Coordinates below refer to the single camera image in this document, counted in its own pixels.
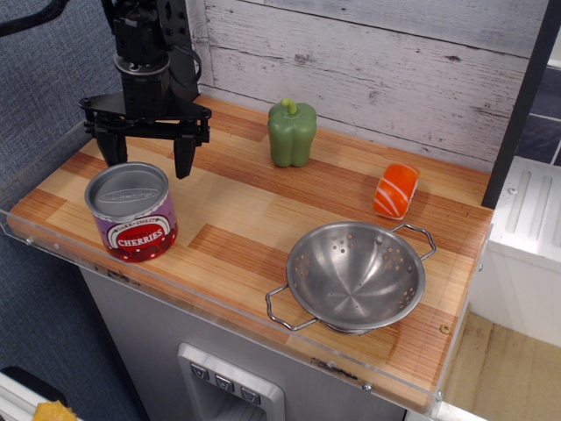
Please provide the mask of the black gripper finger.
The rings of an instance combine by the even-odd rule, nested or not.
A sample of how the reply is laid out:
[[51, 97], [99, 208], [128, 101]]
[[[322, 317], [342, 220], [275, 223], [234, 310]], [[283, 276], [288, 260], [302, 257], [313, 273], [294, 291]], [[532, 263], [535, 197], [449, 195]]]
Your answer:
[[195, 149], [193, 136], [181, 136], [174, 140], [174, 167], [178, 179], [189, 176], [195, 158]]
[[123, 134], [99, 129], [96, 131], [96, 142], [108, 167], [128, 161], [126, 140]]

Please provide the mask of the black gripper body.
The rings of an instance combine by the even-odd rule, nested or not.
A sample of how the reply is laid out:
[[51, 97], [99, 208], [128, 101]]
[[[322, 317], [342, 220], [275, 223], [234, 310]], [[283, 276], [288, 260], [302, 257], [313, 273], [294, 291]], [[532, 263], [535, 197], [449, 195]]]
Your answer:
[[211, 111], [194, 103], [169, 75], [123, 75], [122, 82], [117, 93], [80, 101], [86, 131], [100, 143], [121, 144], [127, 137], [209, 142]]

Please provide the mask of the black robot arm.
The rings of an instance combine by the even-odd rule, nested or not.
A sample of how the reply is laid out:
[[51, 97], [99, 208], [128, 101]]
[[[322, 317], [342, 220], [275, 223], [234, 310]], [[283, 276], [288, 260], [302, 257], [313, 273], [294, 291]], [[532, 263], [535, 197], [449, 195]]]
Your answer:
[[177, 178], [190, 174], [195, 150], [209, 142], [210, 109], [195, 103], [202, 61], [182, 1], [105, 1], [122, 89], [85, 97], [85, 130], [108, 166], [128, 160], [129, 137], [174, 143]]

